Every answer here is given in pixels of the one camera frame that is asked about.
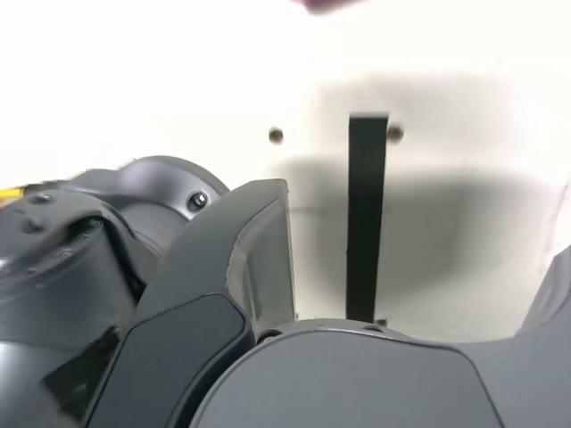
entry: white wall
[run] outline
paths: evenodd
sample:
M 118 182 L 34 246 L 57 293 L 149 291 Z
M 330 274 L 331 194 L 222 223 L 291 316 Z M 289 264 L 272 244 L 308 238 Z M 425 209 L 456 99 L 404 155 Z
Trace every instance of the white wall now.
M 156 153 L 230 187 L 285 177 L 298 309 L 342 317 L 348 115 L 389 112 L 406 135 L 377 315 L 419 337 L 510 335 L 569 242 L 566 20 L 560 1 L 2 2 L 0 185 Z

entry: yellow object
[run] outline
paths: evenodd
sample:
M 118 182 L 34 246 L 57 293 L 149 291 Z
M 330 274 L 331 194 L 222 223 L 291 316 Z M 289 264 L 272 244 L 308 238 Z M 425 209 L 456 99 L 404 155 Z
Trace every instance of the yellow object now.
M 0 189 L 1 199 L 18 199 L 24 195 L 24 189 L 21 187 L 14 187 L 13 189 Z

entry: metal screw head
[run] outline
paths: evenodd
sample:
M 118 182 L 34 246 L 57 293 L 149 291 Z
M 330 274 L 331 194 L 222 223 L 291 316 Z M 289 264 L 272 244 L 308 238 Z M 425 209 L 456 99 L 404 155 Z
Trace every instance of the metal screw head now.
M 37 234 L 44 230 L 44 222 L 41 218 L 27 217 L 24 219 L 21 230 L 25 234 Z
M 50 203 L 54 201 L 54 197 L 50 196 L 49 194 L 45 193 L 36 193 L 30 196 L 29 203 Z
M 190 204 L 192 206 L 188 207 L 194 210 L 201 210 L 208 203 L 208 196 L 205 192 L 196 192 L 190 197 Z
M 280 128 L 271 128 L 268 132 L 268 139 L 272 144 L 282 144 L 284 141 L 284 131 Z
M 386 130 L 386 139 L 389 143 L 397 144 L 404 137 L 404 129 L 398 123 L 389 125 Z

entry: rounded gray cover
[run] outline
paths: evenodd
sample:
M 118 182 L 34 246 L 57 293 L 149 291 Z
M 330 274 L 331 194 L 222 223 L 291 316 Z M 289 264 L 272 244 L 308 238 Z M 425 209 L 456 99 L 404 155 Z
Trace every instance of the rounded gray cover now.
M 503 426 L 472 363 L 456 350 L 378 335 L 278 336 L 237 361 L 193 428 Z

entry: black vertical bar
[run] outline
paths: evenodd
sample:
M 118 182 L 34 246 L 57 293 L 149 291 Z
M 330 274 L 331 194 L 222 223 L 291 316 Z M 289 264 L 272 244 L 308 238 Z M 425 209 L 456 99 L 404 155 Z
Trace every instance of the black vertical bar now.
M 348 319 L 372 323 L 383 217 L 387 117 L 349 119 Z

